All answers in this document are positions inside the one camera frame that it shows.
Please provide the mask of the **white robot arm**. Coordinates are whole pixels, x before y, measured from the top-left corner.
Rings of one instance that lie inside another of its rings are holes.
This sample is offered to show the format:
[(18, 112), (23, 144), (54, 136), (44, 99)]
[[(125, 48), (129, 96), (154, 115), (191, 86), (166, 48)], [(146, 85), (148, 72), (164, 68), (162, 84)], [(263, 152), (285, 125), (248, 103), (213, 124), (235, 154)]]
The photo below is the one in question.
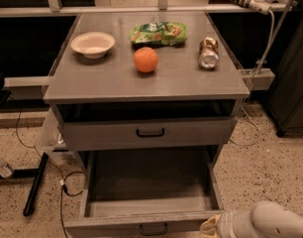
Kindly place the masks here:
[(203, 238), (303, 238), (303, 216), (259, 201), (246, 211), (224, 211), (200, 225)]

